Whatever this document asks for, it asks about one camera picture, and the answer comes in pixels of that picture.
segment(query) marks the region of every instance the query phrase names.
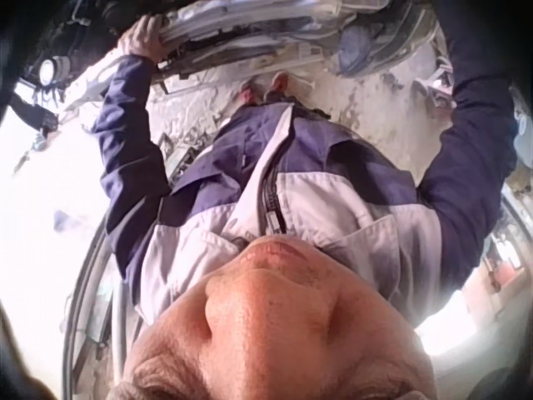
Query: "nose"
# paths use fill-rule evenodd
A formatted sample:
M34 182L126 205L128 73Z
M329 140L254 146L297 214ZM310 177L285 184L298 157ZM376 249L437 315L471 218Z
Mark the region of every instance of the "nose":
M330 309L317 289L268 269L240 272L210 290L209 365L225 365L224 398L305 398L320 382Z

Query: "hand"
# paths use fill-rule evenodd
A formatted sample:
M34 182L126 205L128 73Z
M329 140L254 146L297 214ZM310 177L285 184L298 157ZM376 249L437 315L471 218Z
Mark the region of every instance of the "hand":
M120 55L135 55L151 59L158 63L166 56L159 42L161 15L151 17L143 15L118 39L117 49Z

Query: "car underside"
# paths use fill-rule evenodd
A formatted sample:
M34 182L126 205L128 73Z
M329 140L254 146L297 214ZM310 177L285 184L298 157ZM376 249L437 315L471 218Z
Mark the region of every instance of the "car underside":
M152 80L160 84L298 43L320 48L331 72L360 77L407 58L437 25L415 0L74 0L24 68L35 103L61 114L101 100L119 61L110 52L118 38L141 15L158 13L169 52Z

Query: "sleeve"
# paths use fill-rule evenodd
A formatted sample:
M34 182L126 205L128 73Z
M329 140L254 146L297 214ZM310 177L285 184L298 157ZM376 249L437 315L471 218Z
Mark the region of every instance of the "sleeve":
M105 167L101 182L111 200L106 231L123 278L132 275L130 264L157 220L162 197L170 192L145 109L153 68L147 58L124 58L93 127Z
M479 265L484 239L499 215L504 180L516 165L511 83L492 32L467 3L435 1L454 68L457 107L418 187L441 225L441 301Z

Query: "floor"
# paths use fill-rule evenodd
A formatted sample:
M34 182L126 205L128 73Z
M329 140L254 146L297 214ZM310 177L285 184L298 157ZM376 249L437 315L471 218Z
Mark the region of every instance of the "floor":
M431 117L424 102L411 94L414 78L433 72L435 56L425 45L390 70L402 89L394 90L388 75L360 80L334 77L320 63L291 71L289 90L309 108L320 108L376 145L417 182L439 151L439 134L449 119ZM194 79L205 79L211 71ZM257 81L269 82L271 74ZM170 87L183 82L171 79ZM186 133L214 133L227 117L228 100L241 82L164 98L152 90L148 110L152 138L167 133L179 142ZM80 117L62 127L52 146L38 154L14 178L4 168L0 193L2 266L0 293L11 318L22 355L32 374L58 396L61 385L62 320L92 233L107 206L99 187L102 172L96 143L82 130L97 107L85 107ZM0 138L18 122L4 120ZM54 215L66 213L70 223L54 230Z

